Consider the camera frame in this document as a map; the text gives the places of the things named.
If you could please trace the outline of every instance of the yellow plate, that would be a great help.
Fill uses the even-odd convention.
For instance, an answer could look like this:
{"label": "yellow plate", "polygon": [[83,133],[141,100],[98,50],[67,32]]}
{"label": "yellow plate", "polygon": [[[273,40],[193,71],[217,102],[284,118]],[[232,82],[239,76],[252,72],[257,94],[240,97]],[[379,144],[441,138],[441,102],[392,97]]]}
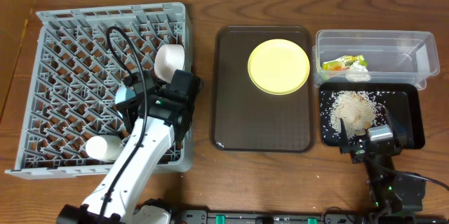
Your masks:
{"label": "yellow plate", "polygon": [[272,39],[259,44],[248,59],[248,73],[261,90],[275,95],[292,93],[306,82],[310,64],[297,44]]}

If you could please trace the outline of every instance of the food package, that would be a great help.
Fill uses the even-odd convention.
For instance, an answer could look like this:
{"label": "food package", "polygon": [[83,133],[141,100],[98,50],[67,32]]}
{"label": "food package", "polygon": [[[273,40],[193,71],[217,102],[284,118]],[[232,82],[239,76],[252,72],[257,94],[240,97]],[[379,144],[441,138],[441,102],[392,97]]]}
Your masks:
{"label": "food package", "polygon": [[[370,81],[371,76],[368,74],[368,70],[366,69],[366,66],[361,65],[359,61],[356,61],[351,66],[349,66],[349,69],[347,70],[348,73],[346,73],[346,79],[352,82],[360,82],[360,81]],[[351,74],[350,72],[366,72],[366,73],[356,73]]]}
{"label": "food package", "polygon": [[323,70],[345,71],[345,70],[348,70],[349,67],[351,67],[351,65],[357,61],[358,61],[359,65],[361,65],[361,66],[365,66],[365,67],[368,66],[363,55],[358,55],[358,56],[344,55],[335,60],[331,60],[329,62],[324,62]]}

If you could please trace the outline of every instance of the dish rack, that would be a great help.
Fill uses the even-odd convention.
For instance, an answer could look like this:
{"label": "dish rack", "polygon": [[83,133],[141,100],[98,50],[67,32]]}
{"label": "dish rack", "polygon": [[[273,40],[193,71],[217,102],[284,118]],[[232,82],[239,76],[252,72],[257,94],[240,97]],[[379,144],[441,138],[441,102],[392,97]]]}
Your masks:
{"label": "dish rack", "polygon": [[[15,168],[24,179],[72,178],[107,173],[112,164],[90,158],[92,136],[113,134],[126,144],[128,133],[114,108],[126,74],[106,45],[109,26],[122,28],[136,48],[139,63],[152,70],[158,49],[182,44],[185,69],[193,58],[192,24],[181,3],[81,8],[36,13],[43,23],[29,87]],[[122,62],[137,70],[127,43],[112,33]],[[184,172],[193,159],[192,128],[158,163],[156,173]]]}

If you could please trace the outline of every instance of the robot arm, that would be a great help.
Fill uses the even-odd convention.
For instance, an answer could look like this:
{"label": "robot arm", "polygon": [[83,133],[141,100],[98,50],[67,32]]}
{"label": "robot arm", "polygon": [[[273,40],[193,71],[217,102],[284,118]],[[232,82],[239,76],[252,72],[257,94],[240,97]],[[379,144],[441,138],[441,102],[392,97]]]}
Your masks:
{"label": "robot arm", "polygon": [[[135,95],[125,95],[126,98],[120,102],[116,99],[117,109],[123,115],[127,130],[132,131],[126,146],[111,171],[93,193],[79,208],[66,205],[61,210],[57,223],[141,223],[141,220],[144,220],[145,223],[166,224],[170,220],[169,213],[151,206],[141,209],[135,216],[133,213],[139,196],[159,160],[172,144],[181,141],[189,130],[201,80],[192,73],[176,70],[167,87],[158,89],[156,84],[150,84],[147,85],[147,90],[143,90],[139,76],[131,77],[137,81],[123,90],[126,92],[131,89]],[[145,77],[151,78],[151,75],[146,74]],[[98,218],[105,193],[140,138],[144,116],[144,91],[148,94],[148,117],[142,144],[117,180],[106,205],[104,217]]]}
{"label": "robot arm", "polygon": [[[87,210],[90,213],[100,213],[106,191],[109,189],[112,180],[123,166],[129,154],[133,151],[140,137],[142,123],[143,119],[138,119],[135,122],[133,132],[120,157],[115,161],[111,171],[105,176],[105,179],[103,179],[93,193],[83,201],[83,204],[88,205]],[[110,218],[115,213],[121,216],[122,222],[131,223],[135,205],[139,200],[143,188],[147,184],[158,161],[171,147],[175,139],[173,126],[167,126],[164,123],[165,121],[162,119],[148,117],[146,134],[142,146],[131,159],[117,182],[111,200],[107,205],[105,217]]]}

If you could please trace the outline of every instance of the white cup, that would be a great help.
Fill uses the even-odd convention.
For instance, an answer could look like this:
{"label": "white cup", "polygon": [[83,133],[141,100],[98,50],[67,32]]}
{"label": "white cup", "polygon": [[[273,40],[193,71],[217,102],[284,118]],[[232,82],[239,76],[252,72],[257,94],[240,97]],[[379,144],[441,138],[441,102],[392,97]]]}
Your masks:
{"label": "white cup", "polygon": [[86,143],[86,152],[94,159],[113,162],[119,158],[123,149],[120,144],[118,136],[93,136]]}
{"label": "white cup", "polygon": [[184,70],[185,52],[182,45],[163,45],[156,54],[154,60],[154,73],[156,77],[171,82],[175,70]]}

